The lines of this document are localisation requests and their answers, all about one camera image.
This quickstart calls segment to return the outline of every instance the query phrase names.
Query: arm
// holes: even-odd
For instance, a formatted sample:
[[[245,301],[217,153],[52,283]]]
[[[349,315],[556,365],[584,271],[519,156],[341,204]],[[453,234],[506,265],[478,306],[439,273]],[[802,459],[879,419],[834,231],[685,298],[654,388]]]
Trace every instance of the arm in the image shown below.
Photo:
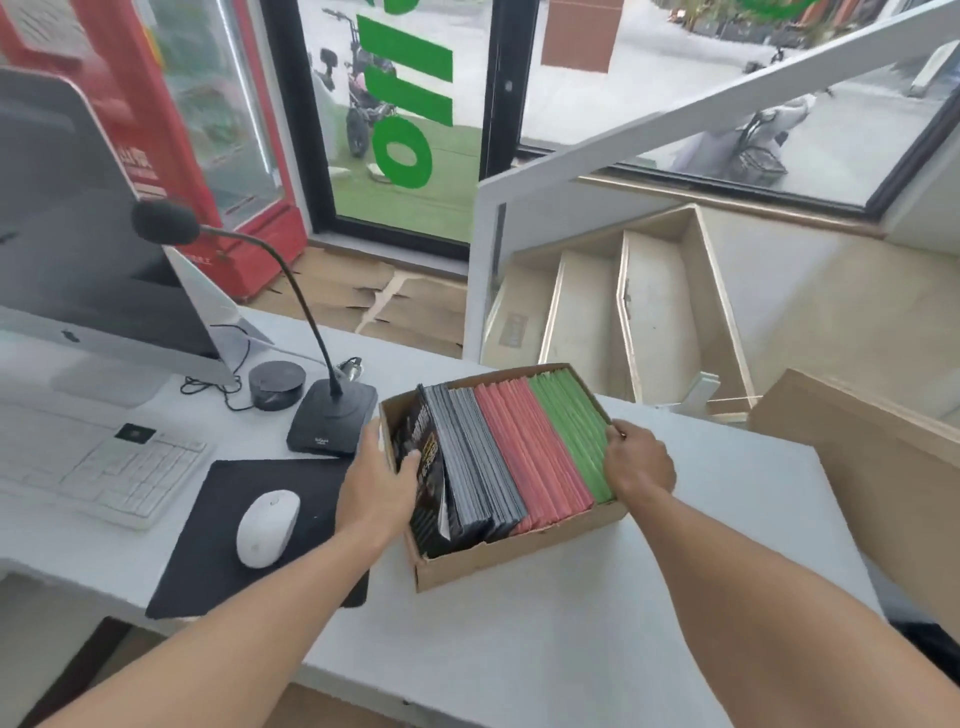
[[[364,429],[328,542],[250,585],[43,728],[256,728],[364,571],[410,520],[420,454],[393,474]]]
[[[675,499],[673,461],[651,432],[616,421],[607,435],[607,480],[653,549],[686,643],[736,728],[956,725],[960,691],[893,627]]]

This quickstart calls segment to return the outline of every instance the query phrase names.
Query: hand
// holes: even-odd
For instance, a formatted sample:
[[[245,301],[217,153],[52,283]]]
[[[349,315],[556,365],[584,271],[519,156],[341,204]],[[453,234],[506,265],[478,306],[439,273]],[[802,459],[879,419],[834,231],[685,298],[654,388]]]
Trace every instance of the hand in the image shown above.
[[[409,453],[400,472],[394,473],[380,450],[379,428],[379,418],[363,428],[360,447],[340,488],[336,529],[363,523],[384,537],[386,544],[403,531],[414,512],[420,453]]]
[[[628,507],[657,490],[673,493],[677,484],[666,445],[650,430],[624,420],[607,427],[603,472],[617,499]]]

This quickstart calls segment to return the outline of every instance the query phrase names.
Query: white mouse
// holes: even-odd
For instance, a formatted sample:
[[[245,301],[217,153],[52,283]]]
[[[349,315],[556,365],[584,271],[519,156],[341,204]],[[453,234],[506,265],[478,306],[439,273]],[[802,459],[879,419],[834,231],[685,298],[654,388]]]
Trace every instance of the white mouse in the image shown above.
[[[266,569],[283,553],[300,513],[300,496],[271,491],[255,500],[237,527],[237,556],[244,566]]]

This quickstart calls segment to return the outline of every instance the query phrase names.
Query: white keyboard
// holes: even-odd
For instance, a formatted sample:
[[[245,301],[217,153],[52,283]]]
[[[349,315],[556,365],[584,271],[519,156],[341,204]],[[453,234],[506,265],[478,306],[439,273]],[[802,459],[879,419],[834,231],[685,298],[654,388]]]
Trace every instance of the white keyboard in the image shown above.
[[[0,404],[0,491],[129,528],[149,528],[209,449],[140,425]]]

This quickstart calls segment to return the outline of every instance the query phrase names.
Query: scooter basket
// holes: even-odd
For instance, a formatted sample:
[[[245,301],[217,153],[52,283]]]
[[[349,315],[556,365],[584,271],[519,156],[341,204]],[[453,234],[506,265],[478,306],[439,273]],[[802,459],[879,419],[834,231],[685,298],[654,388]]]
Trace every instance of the scooter basket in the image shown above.
[[[763,147],[746,147],[730,163],[731,182],[770,185],[786,174],[786,167]]]

